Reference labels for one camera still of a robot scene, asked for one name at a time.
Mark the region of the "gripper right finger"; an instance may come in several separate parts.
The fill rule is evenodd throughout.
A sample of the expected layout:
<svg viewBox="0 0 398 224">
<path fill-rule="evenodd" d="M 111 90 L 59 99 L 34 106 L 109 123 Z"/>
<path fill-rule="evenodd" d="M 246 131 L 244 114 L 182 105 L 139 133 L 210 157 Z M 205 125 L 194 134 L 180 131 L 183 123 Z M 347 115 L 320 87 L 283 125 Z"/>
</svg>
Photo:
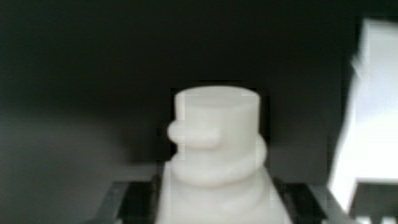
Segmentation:
<svg viewBox="0 0 398 224">
<path fill-rule="evenodd" d="M 279 179 L 274 184 L 294 224 L 356 224 L 324 185 Z"/>
</svg>

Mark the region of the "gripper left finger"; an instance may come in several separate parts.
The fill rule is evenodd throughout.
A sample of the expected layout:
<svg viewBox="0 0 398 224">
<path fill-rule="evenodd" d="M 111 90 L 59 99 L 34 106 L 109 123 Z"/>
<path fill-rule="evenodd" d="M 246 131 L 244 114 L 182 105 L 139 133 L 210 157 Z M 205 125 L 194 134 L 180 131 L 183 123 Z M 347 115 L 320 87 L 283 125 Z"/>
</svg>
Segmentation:
<svg viewBox="0 0 398 224">
<path fill-rule="evenodd" d="M 157 181 L 114 182 L 87 224 L 155 224 Z"/>
</svg>

